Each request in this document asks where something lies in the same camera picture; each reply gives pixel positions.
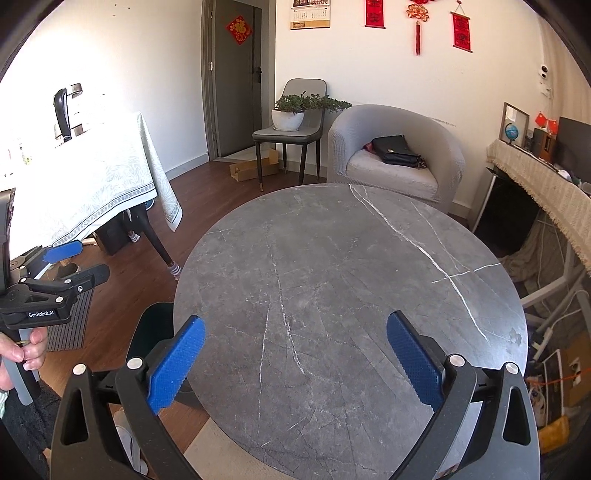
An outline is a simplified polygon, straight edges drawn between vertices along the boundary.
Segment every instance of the white tablecloth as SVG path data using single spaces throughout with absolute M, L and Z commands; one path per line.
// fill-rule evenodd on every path
M 35 158 L 16 177 L 11 258 L 37 245 L 83 239 L 156 196 L 171 230 L 183 216 L 141 113 L 92 128 Z

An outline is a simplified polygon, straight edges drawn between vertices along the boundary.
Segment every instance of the wooden floor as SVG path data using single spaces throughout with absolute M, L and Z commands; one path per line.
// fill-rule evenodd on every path
M 297 173 L 265 177 L 265 192 L 297 185 Z M 306 176 L 304 183 L 315 183 Z M 150 221 L 166 249 L 183 265 L 204 233 L 238 206 L 260 195 L 258 180 L 236 182 L 229 164 L 209 162 L 171 181 L 183 208 L 183 220 L 172 232 L 158 203 L 149 211 Z M 60 395 L 72 368 L 85 363 L 94 371 L 119 368 L 142 312 L 157 301 L 173 301 L 176 281 L 147 239 L 129 244 L 110 257 L 99 247 L 85 247 L 75 261 L 83 268 L 106 263 L 109 281 L 96 288 L 90 307 L 84 347 L 48 354 L 41 377 Z M 208 420 L 204 410 L 174 403 L 161 413 L 166 428 L 184 452 Z

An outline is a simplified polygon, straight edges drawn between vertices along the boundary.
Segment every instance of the blue gripper pad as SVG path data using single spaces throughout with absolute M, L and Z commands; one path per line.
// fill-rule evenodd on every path
M 148 379 L 148 405 L 154 414 L 172 404 L 205 343 L 205 335 L 205 322 L 191 315 L 176 336 L 176 343 L 168 347 L 165 357 Z
M 82 242 L 74 240 L 68 244 L 59 245 L 57 247 L 49 247 L 43 256 L 43 260 L 47 263 L 54 264 L 65 260 L 66 258 L 75 257 L 82 253 Z
M 441 373 L 421 346 L 418 333 L 406 324 L 397 312 L 388 317 L 386 325 L 388 342 L 408 375 L 421 403 L 431 405 L 437 411 L 443 404 Z

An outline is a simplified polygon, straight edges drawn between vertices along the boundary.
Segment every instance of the black bag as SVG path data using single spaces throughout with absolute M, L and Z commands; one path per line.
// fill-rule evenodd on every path
M 421 155 L 417 155 L 408 147 L 404 135 L 378 137 L 371 143 L 374 153 L 388 165 L 417 167 L 421 162 Z

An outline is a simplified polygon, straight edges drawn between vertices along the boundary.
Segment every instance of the gray armchair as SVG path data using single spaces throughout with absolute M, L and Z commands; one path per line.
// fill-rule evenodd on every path
M 386 165 L 363 150 L 376 137 L 404 135 L 425 160 L 422 170 Z M 447 213 L 466 163 L 457 139 L 435 120 L 385 105 L 345 110 L 329 131 L 328 183 L 353 183 L 392 190 Z

